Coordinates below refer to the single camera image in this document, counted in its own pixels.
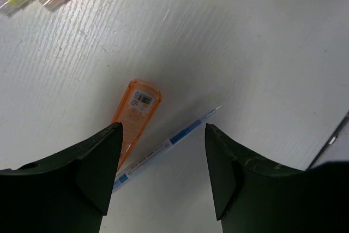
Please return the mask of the blue thin pen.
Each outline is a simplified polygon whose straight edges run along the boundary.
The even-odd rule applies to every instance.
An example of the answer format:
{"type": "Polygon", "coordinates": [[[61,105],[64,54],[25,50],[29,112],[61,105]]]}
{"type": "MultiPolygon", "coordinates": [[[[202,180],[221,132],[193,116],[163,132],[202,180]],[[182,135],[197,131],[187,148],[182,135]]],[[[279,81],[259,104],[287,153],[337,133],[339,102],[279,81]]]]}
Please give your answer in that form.
{"type": "Polygon", "coordinates": [[[161,144],[156,145],[151,151],[146,153],[143,157],[133,162],[124,168],[115,178],[113,184],[113,193],[116,192],[124,184],[132,180],[140,171],[142,171],[147,165],[149,165],[156,158],[164,155],[175,145],[179,144],[183,139],[193,133],[201,124],[205,122],[213,113],[217,112],[221,108],[221,105],[216,107],[210,112],[206,113],[204,116],[193,121],[191,124],[186,126],[184,129],[179,131],[177,134],[171,138],[166,139],[161,144]]]}

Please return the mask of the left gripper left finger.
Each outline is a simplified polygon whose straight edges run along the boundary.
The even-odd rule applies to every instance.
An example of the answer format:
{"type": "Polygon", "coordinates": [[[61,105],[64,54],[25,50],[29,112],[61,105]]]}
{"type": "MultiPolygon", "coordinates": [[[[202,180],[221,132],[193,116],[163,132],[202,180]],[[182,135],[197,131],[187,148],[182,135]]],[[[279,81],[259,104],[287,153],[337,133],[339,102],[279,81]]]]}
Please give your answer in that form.
{"type": "Polygon", "coordinates": [[[99,232],[121,155],[123,127],[19,169],[1,171],[1,232],[99,232]]]}

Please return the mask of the orange transparent correction tape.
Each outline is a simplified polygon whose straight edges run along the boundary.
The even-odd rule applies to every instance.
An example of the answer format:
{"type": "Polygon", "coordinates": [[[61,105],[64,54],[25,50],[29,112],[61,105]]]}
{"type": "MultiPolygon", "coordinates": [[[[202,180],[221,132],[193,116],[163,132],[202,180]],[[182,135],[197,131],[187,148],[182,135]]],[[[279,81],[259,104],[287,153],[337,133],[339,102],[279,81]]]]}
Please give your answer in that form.
{"type": "Polygon", "coordinates": [[[117,169],[135,147],[162,100],[160,90],[148,81],[132,80],[123,95],[112,122],[123,126],[123,144],[117,169]]]}

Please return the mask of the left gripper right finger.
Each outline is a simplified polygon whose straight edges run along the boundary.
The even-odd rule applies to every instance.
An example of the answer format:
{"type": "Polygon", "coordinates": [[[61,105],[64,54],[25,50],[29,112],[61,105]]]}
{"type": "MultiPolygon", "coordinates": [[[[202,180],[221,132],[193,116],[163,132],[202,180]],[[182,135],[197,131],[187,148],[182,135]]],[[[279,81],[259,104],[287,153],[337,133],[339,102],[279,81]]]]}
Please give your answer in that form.
{"type": "Polygon", "coordinates": [[[223,232],[348,232],[348,162],[297,170],[213,124],[205,128],[205,150],[223,232]]]}

